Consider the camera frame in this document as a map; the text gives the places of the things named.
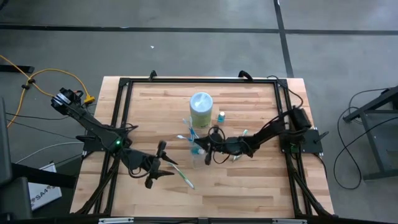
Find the gray floor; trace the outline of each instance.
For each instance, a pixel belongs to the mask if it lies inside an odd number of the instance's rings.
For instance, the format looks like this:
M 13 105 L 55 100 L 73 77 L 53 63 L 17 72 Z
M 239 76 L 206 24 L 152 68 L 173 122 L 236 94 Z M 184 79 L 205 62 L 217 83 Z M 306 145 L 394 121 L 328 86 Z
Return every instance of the gray floor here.
M 280 0 L 286 29 L 397 30 L 398 2 Z M 272 0 L 11 0 L 0 12 L 2 22 L 136 27 L 277 28 Z M 333 161 L 342 148 L 336 131 L 338 116 L 358 91 L 398 84 L 398 36 L 288 35 L 295 77 L 304 78 L 315 125 L 330 131 L 323 140 L 324 160 L 335 213 L 341 217 L 398 222 L 398 177 L 362 182 L 357 190 L 344 190 L 333 179 Z M 0 54 L 36 70 L 60 68 L 77 74 L 97 96 L 105 75 L 236 76 L 246 70 L 254 77 L 286 77 L 278 34 L 212 34 L 148 32 L 46 32 L 0 30 Z M 25 77 L 0 74 L 0 94 L 8 112 L 15 112 Z M 78 89 L 72 78 L 42 74 L 38 84 L 56 93 L 61 87 Z M 354 100 L 359 106 L 379 93 Z M 49 98 L 28 91 L 21 114 L 59 118 Z M 67 136 L 83 134 L 71 120 L 40 121 L 19 118 L 24 124 Z M 345 141 L 364 131 L 341 124 Z M 51 144 L 73 142 L 23 126 L 9 129 L 12 159 L 16 161 Z M 377 170 L 366 138 L 351 152 L 363 173 Z M 38 154 L 24 164 L 41 167 L 78 154 L 81 146 L 58 147 Z M 337 176 L 353 185 L 358 173 L 347 154 L 338 161 Z

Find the butcher block tabletop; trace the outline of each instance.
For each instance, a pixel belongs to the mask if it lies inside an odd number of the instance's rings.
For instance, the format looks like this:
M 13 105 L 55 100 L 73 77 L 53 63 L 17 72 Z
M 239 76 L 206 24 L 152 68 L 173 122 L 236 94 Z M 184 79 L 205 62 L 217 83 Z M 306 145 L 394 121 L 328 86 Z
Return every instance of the butcher block tabletop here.
M 119 78 L 103 79 L 95 111 L 95 118 L 103 124 L 111 123 Z M 287 81 L 289 88 L 303 98 L 303 108 L 312 121 L 303 79 L 290 78 Z M 127 168 L 121 164 L 112 216 L 293 218 L 286 162 L 280 153 L 278 137 L 265 142 L 253 158 L 243 156 L 234 163 L 229 159 L 224 164 L 212 161 L 210 166 L 192 167 L 189 142 L 178 139 L 177 135 L 189 137 L 187 125 L 182 119 L 190 116 L 190 97 L 201 91 L 213 98 L 212 124 L 217 123 L 220 111 L 225 112 L 225 121 L 220 127 L 226 137 L 242 135 L 245 129 L 248 135 L 252 135 L 277 115 L 273 85 L 135 83 L 127 122 L 139 127 L 129 135 L 134 142 L 131 148 L 155 154 L 159 141 L 166 141 L 167 155 L 178 163 L 195 189 L 191 189 L 164 161 L 161 169 L 172 171 L 175 175 L 154 180 L 151 189 L 145 188 L 145 178 L 131 178 Z M 290 99 L 292 105 L 300 102 L 292 94 Z M 199 136 L 204 136 L 207 131 L 208 128 L 197 129 Z M 215 159 L 222 161 L 225 157 L 217 153 Z M 322 163 L 311 154 L 303 154 L 302 157 L 308 188 L 324 208 L 333 213 Z M 71 212 L 81 208 L 97 187 L 103 158 L 103 152 L 94 152 L 82 162 Z M 104 191 L 101 210 L 106 205 L 107 192 L 108 188 Z M 301 210 L 305 212 L 300 190 L 298 199 Z

